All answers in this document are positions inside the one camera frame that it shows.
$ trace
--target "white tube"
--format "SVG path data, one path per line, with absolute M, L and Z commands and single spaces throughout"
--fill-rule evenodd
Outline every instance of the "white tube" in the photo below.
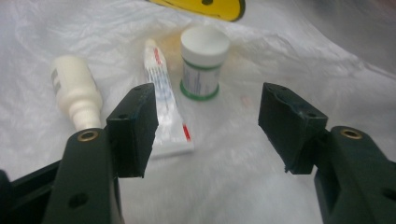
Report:
M 146 41 L 146 81 L 154 83 L 159 126 L 155 133 L 151 157 L 193 150 L 189 130 L 177 110 L 166 67 L 166 60 L 154 40 Z
M 50 71 L 58 106 L 76 130 L 101 128 L 102 96 L 85 61 L 64 55 L 53 61 Z

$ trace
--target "white bottle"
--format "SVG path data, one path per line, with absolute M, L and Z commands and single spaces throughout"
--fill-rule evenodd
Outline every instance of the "white bottle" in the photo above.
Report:
M 50 71 L 58 106 L 76 130 L 101 128 L 102 96 L 85 61 L 64 55 L 53 61 Z

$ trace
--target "white sheet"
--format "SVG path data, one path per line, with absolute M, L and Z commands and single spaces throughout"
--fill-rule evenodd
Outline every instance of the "white sheet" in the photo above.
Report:
M 244 19 L 229 23 L 142 1 L 2 1 L 0 168 L 15 180 L 62 157 L 74 129 L 56 106 L 54 58 L 87 59 L 105 123 L 144 82 L 143 47 L 151 37 L 168 61 L 196 149 L 150 160 L 144 179 L 121 180 L 126 223 L 321 223 L 313 176 L 285 174 L 257 125 L 262 83 L 300 94 L 330 117 L 329 128 L 365 131 L 395 161 L 396 81 L 334 45 L 300 13 L 274 1 L 250 3 Z M 212 24 L 232 40 L 220 93 L 208 102 L 178 88 L 179 35 L 196 24 Z

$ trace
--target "yellow object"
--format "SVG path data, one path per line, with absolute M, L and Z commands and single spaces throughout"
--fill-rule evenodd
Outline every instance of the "yellow object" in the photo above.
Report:
M 149 0 L 152 3 L 188 10 L 224 21 L 237 21 L 244 15 L 245 0 Z

